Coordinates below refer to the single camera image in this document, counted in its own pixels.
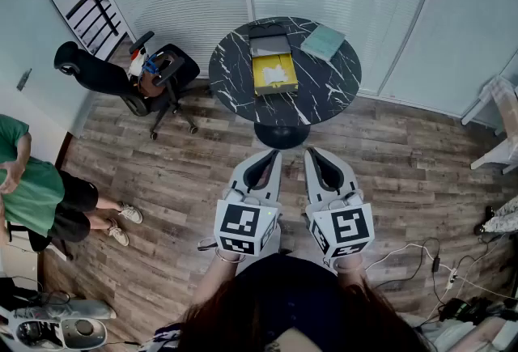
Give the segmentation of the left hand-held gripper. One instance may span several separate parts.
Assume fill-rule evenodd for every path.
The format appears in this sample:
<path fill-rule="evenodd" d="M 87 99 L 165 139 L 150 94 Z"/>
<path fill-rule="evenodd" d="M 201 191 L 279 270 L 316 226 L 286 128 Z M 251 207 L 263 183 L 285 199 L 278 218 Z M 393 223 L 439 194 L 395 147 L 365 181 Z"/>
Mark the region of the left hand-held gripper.
<path fill-rule="evenodd" d="M 280 215 L 278 203 L 282 154 L 262 151 L 234 169 L 218 200 L 214 239 L 218 248 L 243 256 L 258 256 L 273 235 Z"/>

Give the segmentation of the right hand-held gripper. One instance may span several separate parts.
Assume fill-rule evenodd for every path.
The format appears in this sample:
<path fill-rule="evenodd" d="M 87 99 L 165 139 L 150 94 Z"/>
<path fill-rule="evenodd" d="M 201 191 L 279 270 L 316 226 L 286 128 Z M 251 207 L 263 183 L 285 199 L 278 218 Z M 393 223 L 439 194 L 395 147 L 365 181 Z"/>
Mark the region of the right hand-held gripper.
<path fill-rule="evenodd" d="M 304 152 L 304 173 L 308 200 L 308 230 L 324 258 L 361 253 L 374 240 L 372 206 L 352 167 L 335 154 L 309 147 Z M 323 200 L 326 192 L 346 194 Z"/>

